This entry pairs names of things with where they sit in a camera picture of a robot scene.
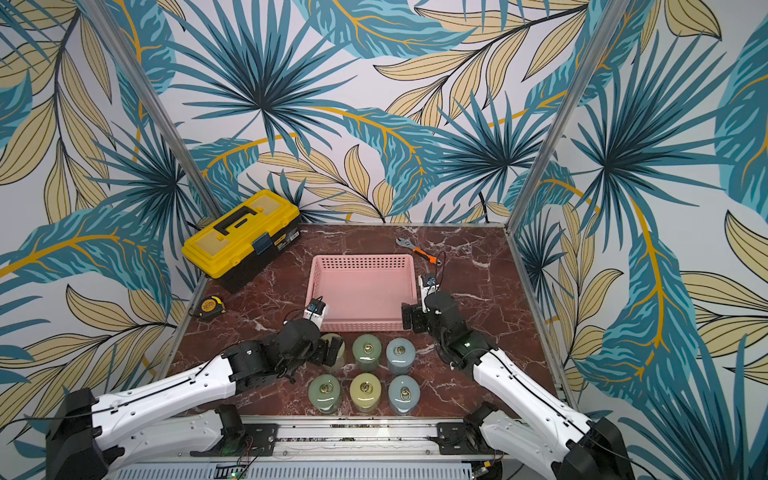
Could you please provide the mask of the green canister front row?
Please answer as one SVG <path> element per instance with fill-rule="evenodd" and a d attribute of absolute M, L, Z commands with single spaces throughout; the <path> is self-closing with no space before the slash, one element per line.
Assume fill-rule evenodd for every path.
<path fill-rule="evenodd" d="M 319 375 L 309 384 L 308 398 L 312 406 L 321 414 L 334 414 L 342 401 L 341 384 L 331 374 Z"/>

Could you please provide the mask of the green canister row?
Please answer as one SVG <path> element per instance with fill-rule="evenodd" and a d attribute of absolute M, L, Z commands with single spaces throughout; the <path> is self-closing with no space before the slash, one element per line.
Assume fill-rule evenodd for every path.
<path fill-rule="evenodd" d="M 321 414 L 334 414 L 342 401 L 341 384 L 331 374 L 319 375 L 309 384 L 308 398 L 312 406 Z"/>
<path fill-rule="evenodd" d="M 380 365 L 381 341 L 373 334 L 362 334 L 354 340 L 352 353 L 355 364 L 360 371 L 373 372 Z"/>

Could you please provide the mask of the green canister back row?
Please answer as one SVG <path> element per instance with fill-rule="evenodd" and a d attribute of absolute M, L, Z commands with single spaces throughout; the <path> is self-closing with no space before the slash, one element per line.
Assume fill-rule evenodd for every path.
<path fill-rule="evenodd" d="M 362 334 L 354 340 L 352 353 L 355 364 L 360 371 L 373 372 L 380 365 L 381 341 L 373 334 Z"/>

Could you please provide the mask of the blue canister back row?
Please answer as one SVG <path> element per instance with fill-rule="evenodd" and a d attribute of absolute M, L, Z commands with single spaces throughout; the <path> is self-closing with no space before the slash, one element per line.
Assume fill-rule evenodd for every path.
<path fill-rule="evenodd" d="M 387 368 L 393 375 L 407 375 L 416 359 L 416 349 L 406 338 L 391 340 L 386 348 Z"/>

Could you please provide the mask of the blue canister row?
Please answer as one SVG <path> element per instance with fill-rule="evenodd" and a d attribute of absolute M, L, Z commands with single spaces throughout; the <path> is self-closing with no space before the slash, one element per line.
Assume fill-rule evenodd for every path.
<path fill-rule="evenodd" d="M 387 368 L 393 375 L 407 375 L 416 359 L 416 349 L 406 338 L 391 340 L 386 348 Z"/>
<path fill-rule="evenodd" d="M 399 375 L 389 384 L 388 398 L 396 415 L 410 415 L 420 401 L 419 384 L 408 375 Z"/>

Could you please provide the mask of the yellow-green canister front row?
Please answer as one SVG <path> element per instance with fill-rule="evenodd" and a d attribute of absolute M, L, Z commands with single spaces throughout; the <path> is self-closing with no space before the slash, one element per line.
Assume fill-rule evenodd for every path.
<path fill-rule="evenodd" d="M 350 385 L 350 397 L 355 409 L 361 413 L 374 412 L 381 401 L 382 386 L 372 373 L 357 375 Z"/>

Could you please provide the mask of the yellow-green canister row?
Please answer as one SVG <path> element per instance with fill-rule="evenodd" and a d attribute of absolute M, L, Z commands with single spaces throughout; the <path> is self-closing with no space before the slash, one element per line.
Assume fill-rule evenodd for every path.
<path fill-rule="evenodd" d="M 357 375 L 350 385 L 350 397 L 355 409 L 361 413 L 374 412 L 381 401 L 382 386 L 372 373 Z"/>
<path fill-rule="evenodd" d="M 336 333 L 326 334 L 325 338 L 329 341 L 331 350 L 336 352 L 334 363 L 327 367 L 327 371 L 336 373 L 346 364 L 346 344 L 342 336 Z"/>

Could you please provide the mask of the blue canister front row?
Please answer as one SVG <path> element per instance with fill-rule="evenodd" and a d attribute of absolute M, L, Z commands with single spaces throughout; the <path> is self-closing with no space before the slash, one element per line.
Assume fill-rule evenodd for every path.
<path fill-rule="evenodd" d="M 396 415 L 410 415 L 420 401 L 419 384 L 408 375 L 399 375 L 389 384 L 388 398 Z"/>

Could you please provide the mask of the yellow-green canister back row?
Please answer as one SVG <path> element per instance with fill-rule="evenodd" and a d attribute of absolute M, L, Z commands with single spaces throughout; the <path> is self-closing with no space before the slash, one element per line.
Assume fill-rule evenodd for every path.
<path fill-rule="evenodd" d="M 327 367 L 327 371 L 336 373 L 346 364 L 346 344 L 342 336 L 336 333 L 326 334 L 325 338 L 329 341 L 331 350 L 336 352 L 334 363 Z"/>

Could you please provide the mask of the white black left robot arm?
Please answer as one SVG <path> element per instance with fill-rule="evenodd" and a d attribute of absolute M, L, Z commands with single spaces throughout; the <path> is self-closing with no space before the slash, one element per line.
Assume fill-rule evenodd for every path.
<path fill-rule="evenodd" d="M 226 399 L 291 379 L 305 363 L 331 366 L 341 342 L 300 318 L 281 331 L 235 343 L 209 361 L 116 394 L 66 395 L 45 435 L 48 479 L 102 479 L 167 453 L 241 455 L 255 446 Z"/>

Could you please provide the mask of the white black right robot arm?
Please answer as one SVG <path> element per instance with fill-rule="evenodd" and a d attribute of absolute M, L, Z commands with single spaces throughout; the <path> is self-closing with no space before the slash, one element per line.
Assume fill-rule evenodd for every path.
<path fill-rule="evenodd" d="M 401 305 L 403 328 L 428 333 L 440 358 L 502 400 L 518 416 L 490 407 L 475 412 L 485 444 L 545 479 L 633 479 L 620 430 L 594 421 L 536 383 L 482 332 L 469 327 L 446 291 L 421 305 Z"/>

